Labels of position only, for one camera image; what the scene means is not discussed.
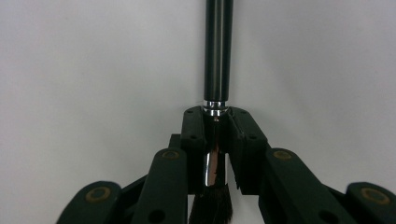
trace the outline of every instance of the brush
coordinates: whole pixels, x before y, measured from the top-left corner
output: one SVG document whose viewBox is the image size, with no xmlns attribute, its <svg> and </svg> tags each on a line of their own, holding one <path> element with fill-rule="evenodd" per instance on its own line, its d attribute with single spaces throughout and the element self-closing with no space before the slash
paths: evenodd
<svg viewBox="0 0 396 224">
<path fill-rule="evenodd" d="M 228 224 L 233 216 L 227 184 L 227 134 L 233 0 L 206 0 L 204 186 L 194 197 L 190 224 Z"/>
</svg>

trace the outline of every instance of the white background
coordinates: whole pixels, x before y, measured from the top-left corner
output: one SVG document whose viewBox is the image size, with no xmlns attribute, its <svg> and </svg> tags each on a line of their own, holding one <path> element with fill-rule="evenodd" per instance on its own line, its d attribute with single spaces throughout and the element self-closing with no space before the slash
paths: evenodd
<svg viewBox="0 0 396 224">
<path fill-rule="evenodd" d="M 233 13 L 230 105 L 323 183 L 396 192 L 396 2 Z M 203 101 L 204 45 L 204 0 L 2 0 L 0 223 L 54 223 L 85 185 L 145 175 Z M 233 223 L 262 223 L 231 191 Z"/>
</svg>

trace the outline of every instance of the black rod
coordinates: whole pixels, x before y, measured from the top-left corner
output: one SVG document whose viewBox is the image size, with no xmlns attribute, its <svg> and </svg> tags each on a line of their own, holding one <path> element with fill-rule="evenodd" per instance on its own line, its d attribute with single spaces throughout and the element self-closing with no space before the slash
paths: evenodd
<svg viewBox="0 0 396 224">
<path fill-rule="evenodd" d="M 233 0 L 206 0 L 206 101 L 228 100 L 232 26 Z"/>
</svg>

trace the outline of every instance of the brass screw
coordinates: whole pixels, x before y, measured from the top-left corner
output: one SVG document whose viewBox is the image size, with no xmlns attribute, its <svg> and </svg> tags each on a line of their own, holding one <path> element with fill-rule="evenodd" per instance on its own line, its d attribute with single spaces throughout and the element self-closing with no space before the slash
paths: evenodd
<svg viewBox="0 0 396 224">
<path fill-rule="evenodd" d="M 286 152 L 286 151 L 276 151 L 276 152 L 274 152 L 273 155 L 282 161 L 291 159 L 291 155 L 289 154 L 289 152 Z"/>
<path fill-rule="evenodd" d="M 390 198 L 384 194 L 383 192 L 377 190 L 377 189 L 372 189 L 372 188 L 363 188 L 361 189 L 361 195 L 363 198 L 372 201 L 374 203 L 378 204 L 390 204 Z"/>
<path fill-rule="evenodd" d="M 85 195 L 85 200 L 89 203 L 100 203 L 105 201 L 110 196 L 110 193 L 111 189 L 108 187 L 94 188 Z"/>
<path fill-rule="evenodd" d="M 163 153 L 163 157 L 168 159 L 168 160 L 177 160 L 178 156 L 179 156 L 178 152 L 176 152 L 176 151 L 169 150 L 169 151 L 165 151 Z"/>
</svg>

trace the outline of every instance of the white surface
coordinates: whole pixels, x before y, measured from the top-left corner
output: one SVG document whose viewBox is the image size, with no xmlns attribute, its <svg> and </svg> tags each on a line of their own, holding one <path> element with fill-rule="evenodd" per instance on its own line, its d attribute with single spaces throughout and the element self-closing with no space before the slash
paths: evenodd
<svg viewBox="0 0 396 224">
<path fill-rule="evenodd" d="M 203 100 L 205 1 L 0 2 L 0 223 L 144 175 Z M 230 104 L 325 184 L 396 192 L 396 2 L 235 1 Z M 232 187 L 234 222 L 262 223 Z"/>
</svg>

